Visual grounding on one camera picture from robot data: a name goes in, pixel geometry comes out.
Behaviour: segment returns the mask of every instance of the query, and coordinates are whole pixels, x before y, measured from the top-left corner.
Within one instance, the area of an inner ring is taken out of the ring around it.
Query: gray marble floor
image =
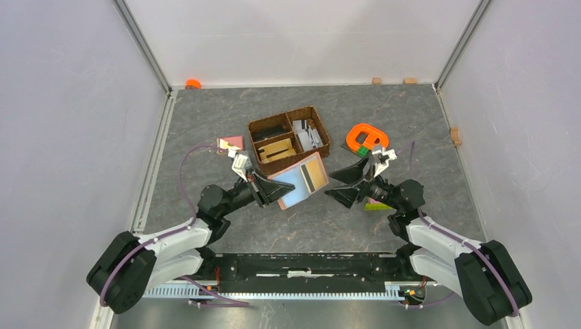
[[[181,90],[145,232],[169,228],[191,217],[177,181],[180,162],[189,149],[201,143],[214,145],[220,136],[237,134],[245,136],[248,146],[248,122],[308,105],[317,109],[332,140],[331,154],[323,159],[328,173],[358,160],[341,148],[357,123],[370,123],[386,132],[395,149],[416,140],[413,170],[425,186],[423,210],[458,233],[483,239],[445,118],[429,85]],[[408,157],[404,152],[383,176],[393,183],[408,178]],[[236,176],[230,171],[229,158],[199,151],[187,160],[183,180],[196,204],[205,185],[229,189]],[[339,184],[332,181],[330,186]],[[250,205],[230,214],[230,230],[211,247],[216,252],[395,251],[403,241],[392,235],[386,215],[384,211],[364,211],[363,203],[348,210],[320,191],[288,210],[280,210],[277,204],[265,209]]]

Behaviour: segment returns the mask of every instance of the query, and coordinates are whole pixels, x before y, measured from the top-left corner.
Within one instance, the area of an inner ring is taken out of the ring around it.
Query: green object
[[[359,149],[357,150],[357,155],[360,156],[361,158],[364,158],[367,155],[368,151],[369,149],[365,146],[359,147]]]
[[[367,203],[365,204],[365,210],[389,210],[393,209],[390,206],[377,202],[374,199],[367,198]]]

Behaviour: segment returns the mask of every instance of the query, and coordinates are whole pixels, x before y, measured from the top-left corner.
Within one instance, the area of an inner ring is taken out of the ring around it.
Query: small orange object
[[[455,147],[462,145],[462,141],[458,137],[458,127],[450,128],[450,138],[452,138],[452,144]]]
[[[359,136],[361,133],[367,134],[363,144],[360,144],[357,141],[357,136]],[[373,127],[372,125],[368,125],[367,123],[359,123],[358,125],[355,125],[347,134],[346,142],[347,146],[353,152],[357,152],[362,146],[367,149],[373,149],[373,146],[376,144],[381,144],[383,147],[389,146],[389,138],[387,138],[387,135],[381,130]]]
[[[201,84],[199,83],[198,80],[189,79],[188,81],[186,81],[186,89],[200,89],[200,88]]]

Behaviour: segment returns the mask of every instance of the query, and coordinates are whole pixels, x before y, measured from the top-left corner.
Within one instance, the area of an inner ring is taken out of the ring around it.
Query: card
[[[300,133],[298,133],[297,138],[299,139],[299,142],[303,147],[303,151],[310,151],[311,149],[313,149],[311,139],[309,138],[309,135],[306,131],[303,130]]]
[[[244,137],[242,136],[231,136],[231,137],[222,137],[217,139],[218,148],[221,149],[233,149],[236,151],[244,150]],[[223,155],[227,154],[224,151],[217,151],[218,154]]]
[[[317,192],[329,184],[327,171],[323,166],[321,155],[316,152],[304,158],[301,162],[286,168],[285,170],[269,176],[270,180],[285,182],[295,185],[295,190],[287,193],[278,200],[282,210],[307,199],[309,195]]]

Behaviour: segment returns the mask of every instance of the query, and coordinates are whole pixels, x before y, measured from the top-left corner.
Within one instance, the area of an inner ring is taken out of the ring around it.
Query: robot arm
[[[120,266],[104,296],[115,313],[127,311],[145,291],[159,284],[198,272],[202,248],[220,239],[230,226],[224,216],[252,202],[264,208],[295,189],[292,184],[269,180],[251,165],[245,152],[230,152],[229,156],[232,170],[240,176],[238,181],[228,191],[217,185],[205,187],[196,220],[142,236],[122,232],[90,270],[87,283],[101,295]],[[132,252],[131,260],[121,264]]]
[[[406,180],[392,185],[378,175],[378,171],[386,168],[387,160],[394,160],[388,154],[378,146],[371,157],[329,174],[346,185],[325,194],[348,208],[366,197],[394,208],[395,214],[388,216],[390,229],[408,242],[397,250],[401,270],[445,285],[464,299],[472,315],[483,324],[490,325],[511,315],[515,308],[493,271],[508,287],[517,308],[530,304],[530,290],[501,243],[494,240],[482,243],[440,226],[419,210],[425,203],[420,183]],[[477,253],[484,255],[493,269]]]

